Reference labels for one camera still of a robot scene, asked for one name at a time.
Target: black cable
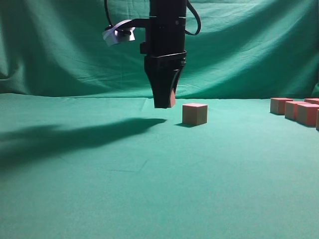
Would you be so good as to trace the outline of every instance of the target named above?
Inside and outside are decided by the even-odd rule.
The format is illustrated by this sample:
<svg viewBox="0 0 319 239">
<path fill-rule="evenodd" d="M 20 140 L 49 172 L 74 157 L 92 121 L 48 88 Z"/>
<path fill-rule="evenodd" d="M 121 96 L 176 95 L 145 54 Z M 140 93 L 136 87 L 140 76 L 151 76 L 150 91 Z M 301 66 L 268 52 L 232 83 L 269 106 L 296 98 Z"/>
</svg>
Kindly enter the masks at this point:
<svg viewBox="0 0 319 239">
<path fill-rule="evenodd" d="M 195 35 L 199 34 L 200 29 L 201 29 L 200 17 L 199 17 L 199 15 L 198 15 L 198 13 L 196 12 L 195 8 L 192 6 L 192 4 L 190 4 L 189 1 L 187 1 L 187 7 L 188 7 L 188 9 L 191 11 L 191 13 L 194 14 L 194 16 L 195 16 L 195 18 L 196 18 L 196 21 L 197 21 L 198 27 L 197 27 L 196 33 L 190 33 L 190 32 L 187 31 L 187 30 L 185 30 L 185 32 L 186 32 L 186 34 L 188 34 L 188 35 L 193 35 L 193 36 L 195 36 Z"/>
<path fill-rule="evenodd" d="M 110 15 L 109 15 L 108 1 L 107 0 L 104 0 L 104 9 L 105 9 L 106 18 L 107 18 L 107 20 L 109 22 L 109 25 L 110 25 L 110 27 L 113 27 L 114 25 L 112 24 L 111 18 L 110 18 Z"/>
</svg>

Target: white camera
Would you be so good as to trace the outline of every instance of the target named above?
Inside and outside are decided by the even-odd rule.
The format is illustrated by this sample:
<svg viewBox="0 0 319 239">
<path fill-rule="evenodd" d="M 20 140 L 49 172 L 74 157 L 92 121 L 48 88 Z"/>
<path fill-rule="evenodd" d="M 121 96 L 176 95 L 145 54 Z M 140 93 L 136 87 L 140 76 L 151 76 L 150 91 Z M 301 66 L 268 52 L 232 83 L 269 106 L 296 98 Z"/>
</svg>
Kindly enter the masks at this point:
<svg viewBox="0 0 319 239">
<path fill-rule="evenodd" d="M 123 28 L 122 30 L 129 31 L 131 34 L 124 34 L 117 29 L 122 26 L 123 24 L 129 22 L 131 20 L 124 20 L 113 26 L 111 29 L 106 30 L 102 33 L 103 39 L 106 41 L 108 46 L 113 46 L 116 44 L 119 44 L 121 42 L 127 42 L 127 41 L 134 41 L 135 37 L 133 34 L 133 31 L 135 30 L 135 27 L 131 28 Z"/>
</svg>

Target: green cloth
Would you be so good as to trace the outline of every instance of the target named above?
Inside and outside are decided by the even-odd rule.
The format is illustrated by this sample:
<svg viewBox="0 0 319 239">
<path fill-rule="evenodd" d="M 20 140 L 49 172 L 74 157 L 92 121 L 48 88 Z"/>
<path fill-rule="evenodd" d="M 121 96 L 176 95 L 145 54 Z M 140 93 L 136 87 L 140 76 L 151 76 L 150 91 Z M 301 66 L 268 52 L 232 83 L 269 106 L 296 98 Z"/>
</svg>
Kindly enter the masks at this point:
<svg viewBox="0 0 319 239">
<path fill-rule="evenodd" d="M 108 2 L 113 22 L 148 17 L 149 0 Z M 319 97 L 318 0 L 191 2 L 178 98 Z M 102 0 L 1 0 L 0 93 L 152 97 L 144 30 L 108 48 L 107 25 Z"/>
<path fill-rule="evenodd" d="M 319 132 L 269 104 L 2 94 L 0 238 L 319 238 Z"/>
</svg>

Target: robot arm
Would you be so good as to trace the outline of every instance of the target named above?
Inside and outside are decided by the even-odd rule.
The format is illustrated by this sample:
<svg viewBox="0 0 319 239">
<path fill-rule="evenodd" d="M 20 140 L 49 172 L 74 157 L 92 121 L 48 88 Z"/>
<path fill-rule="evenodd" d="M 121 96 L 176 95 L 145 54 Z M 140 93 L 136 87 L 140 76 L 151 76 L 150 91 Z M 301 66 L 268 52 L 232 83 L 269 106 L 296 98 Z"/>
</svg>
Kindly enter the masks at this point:
<svg viewBox="0 0 319 239">
<path fill-rule="evenodd" d="M 149 19 L 125 20 L 105 29 L 103 38 L 109 46 L 134 40 L 135 27 L 145 28 L 146 39 L 140 44 L 154 97 L 155 108 L 171 108 L 175 104 L 177 84 L 186 63 L 185 34 L 200 32 L 200 19 L 188 0 L 150 0 Z M 195 34 L 185 30 L 187 7 L 195 15 L 198 29 Z"/>
</svg>

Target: wooden block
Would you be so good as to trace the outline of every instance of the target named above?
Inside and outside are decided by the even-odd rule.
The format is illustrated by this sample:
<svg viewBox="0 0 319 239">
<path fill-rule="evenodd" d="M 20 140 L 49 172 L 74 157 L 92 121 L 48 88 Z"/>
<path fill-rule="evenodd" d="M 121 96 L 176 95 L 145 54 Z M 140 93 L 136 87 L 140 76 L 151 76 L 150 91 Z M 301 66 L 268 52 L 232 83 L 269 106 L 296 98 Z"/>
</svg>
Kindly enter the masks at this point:
<svg viewBox="0 0 319 239">
<path fill-rule="evenodd" d="M 208 105 L 205 104 L 184 104 L 182 106 L 182 122 L 191 125 L 200 125 L 207 123 Z"/>
<path fill-rule="evenodd" d="M 305 102 L 319 105 L 319 98 L 309 98 L 309 99 L 305 99 Z"/>
<path fill-rule="evenodd" d="M 290 99 L 290 98 L 271 98 L 270 99 L 270 113 L 277 114 L 277 115 L 284 115 L 287 101 L 293 101 L 293 99 Z"/>
<path fill-rule="evenodd" d="M 318 110 L 319 110 L 319 105 L 317 104 L 297 105 L 296 121 L 306 126 L 315 126 L 317 122 Z"/>
<path fill-rule="evenodd" d="M 316 123 L 316 129 L 319 130 L 319 110 L 317 110 L 317 123 Z"/>
<path fill-rule="evenodd" d="M 297 106 L 301 104 L 310 104 L 304 101 L 287 101 L 285 107 L 285 118 L 289 120 L 296 120 Z"/>
</svg>

